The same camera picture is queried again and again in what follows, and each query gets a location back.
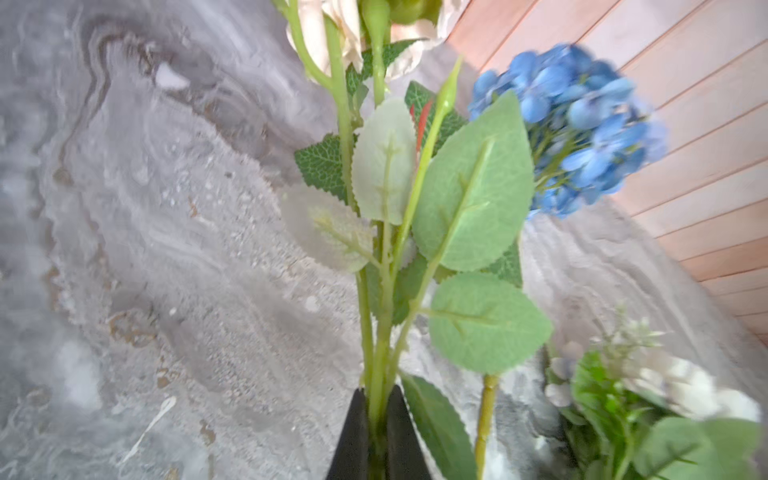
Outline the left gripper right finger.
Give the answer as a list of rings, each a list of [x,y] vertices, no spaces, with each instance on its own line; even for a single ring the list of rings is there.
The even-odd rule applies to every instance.
[[[386,418],[388,480],[431,480],[418,436],[401,388],[395,385],[387,404]]]

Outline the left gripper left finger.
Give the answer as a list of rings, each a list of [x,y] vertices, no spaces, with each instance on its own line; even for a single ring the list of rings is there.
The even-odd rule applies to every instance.
[[[368,479],[368,426],[365,390],[358,388],[353,393],[327,480]]]

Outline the small lilac flower spray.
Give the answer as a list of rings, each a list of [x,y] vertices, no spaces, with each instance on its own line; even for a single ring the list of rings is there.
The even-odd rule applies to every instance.
[[[619,314],[588,346],[547,349],[544,393],[563,421],[570,479],[757,479],[763,412]]]

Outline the cream peach carnation bunch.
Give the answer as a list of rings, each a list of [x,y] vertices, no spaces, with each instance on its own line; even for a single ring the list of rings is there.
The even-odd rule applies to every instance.
[[[534,192],[522,105],[455,112],[460,68],[425,103],[389,80],[441,43],[459,1],[279,1],[291,47],[338,131],[295,155],[282,217],[318,263],[352,274],[363,367],[331,479],[481,478],[501,376],[552,325],[524,294]]]

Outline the blue hydrangea flower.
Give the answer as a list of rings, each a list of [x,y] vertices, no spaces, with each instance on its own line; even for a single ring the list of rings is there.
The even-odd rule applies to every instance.
[[[664,144],[635,105],[634,84],[575,44],[483,73],[470,121],[454,114],[455,90],[447,81],[426,103],[407,102],[419,166],[398,238],[413,240],[425,264],[405,323],[425,316],[434,346],[482,375],[485,435],[500,376],[552,333],[522,290],[523,222],[613,192]]]

